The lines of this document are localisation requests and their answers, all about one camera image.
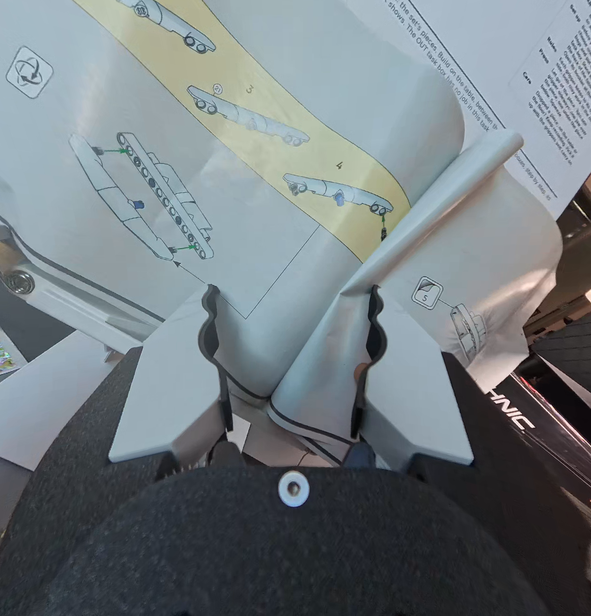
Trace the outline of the building instruction booklet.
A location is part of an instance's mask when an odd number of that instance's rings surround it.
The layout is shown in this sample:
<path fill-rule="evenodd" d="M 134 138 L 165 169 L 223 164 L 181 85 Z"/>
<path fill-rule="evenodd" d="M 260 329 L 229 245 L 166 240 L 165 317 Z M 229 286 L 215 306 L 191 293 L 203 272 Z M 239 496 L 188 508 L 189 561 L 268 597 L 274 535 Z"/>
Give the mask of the building instruction booklet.
<path fill-rule="evenodd" d="M 464 129 L 450 82 L 343 1 L 0 1 L 0 224 L 23 266 L 143 344 L 215 285 L 232 412 L 333 465 L 363 439 L 374 285 L 463 397 L 526 357 L 554 286 L 557 224 L 506 169 L 521 136 L 465 149 Z"/>

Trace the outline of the printed paper sheet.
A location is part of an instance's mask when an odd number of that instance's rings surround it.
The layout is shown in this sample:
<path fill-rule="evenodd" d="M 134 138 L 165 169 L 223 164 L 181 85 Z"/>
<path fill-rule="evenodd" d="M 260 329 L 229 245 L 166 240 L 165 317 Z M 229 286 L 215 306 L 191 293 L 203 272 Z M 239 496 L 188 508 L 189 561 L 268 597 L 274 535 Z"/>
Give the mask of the printed paper sheet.
<path fill-rule="evenodd" d="M 476 132 L 523 145 L 508 170 L 557 219 L 591 173 L 591 1 L 381 1 Z"/>

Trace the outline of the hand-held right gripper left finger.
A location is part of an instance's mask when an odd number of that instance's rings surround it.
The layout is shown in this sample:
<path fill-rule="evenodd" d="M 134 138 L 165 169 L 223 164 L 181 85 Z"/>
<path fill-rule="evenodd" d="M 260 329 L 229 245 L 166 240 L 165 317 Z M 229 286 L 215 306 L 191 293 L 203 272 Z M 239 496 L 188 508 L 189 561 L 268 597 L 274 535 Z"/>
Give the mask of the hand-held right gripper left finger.
<path fill-rule="evenodd" d="M 171 453 L 193 465 L 233 430 L 228 375 L 215 357 L 219 294 L 201 288 L 144 342 L 110 462 Z"/>

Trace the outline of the white book stand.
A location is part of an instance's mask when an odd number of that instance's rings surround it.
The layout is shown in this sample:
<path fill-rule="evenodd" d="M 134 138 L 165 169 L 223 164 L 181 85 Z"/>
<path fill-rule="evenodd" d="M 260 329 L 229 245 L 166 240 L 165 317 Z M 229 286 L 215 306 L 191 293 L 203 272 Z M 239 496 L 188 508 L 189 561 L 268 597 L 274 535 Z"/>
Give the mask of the white book stand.
<path fill-rule="evenodd" d="M 110 352 L 125 355 L 143 345 L 147 332 L 52 281 L 33 264 L 22 266 L 35 287 L 22 301 L 74 329 L 0 384 L 0 458 L 30 471 L 79 407 L 113 369 Z"/>

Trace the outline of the toy set cardboard box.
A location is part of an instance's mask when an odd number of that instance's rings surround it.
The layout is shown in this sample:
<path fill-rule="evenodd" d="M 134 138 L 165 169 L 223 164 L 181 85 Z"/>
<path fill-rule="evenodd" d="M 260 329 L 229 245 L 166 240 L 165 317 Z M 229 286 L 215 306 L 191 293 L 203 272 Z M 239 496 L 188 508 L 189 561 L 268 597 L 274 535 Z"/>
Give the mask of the toy set cardboard box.
<path fill-rule="evenodd" d="M 591 532 L 591 394 L 532 352 L 486 395 L 538 455 Z M 591 539 L 586 578 L 591 586 Z"/>

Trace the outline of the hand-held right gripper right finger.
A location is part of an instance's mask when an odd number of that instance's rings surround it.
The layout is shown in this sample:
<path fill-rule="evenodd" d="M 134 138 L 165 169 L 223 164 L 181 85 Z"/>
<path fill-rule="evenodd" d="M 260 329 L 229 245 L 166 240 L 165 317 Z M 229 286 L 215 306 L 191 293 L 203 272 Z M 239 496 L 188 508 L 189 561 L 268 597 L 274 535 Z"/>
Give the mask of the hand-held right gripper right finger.
<path fill-rule="evenodd" d="M 359 435 L 392 471 L 406 471 L 415 455 L 469 466 L 474 454 L 438 343 L 378 285 L 369 321 L 379 348 L 358 384 Z"/>

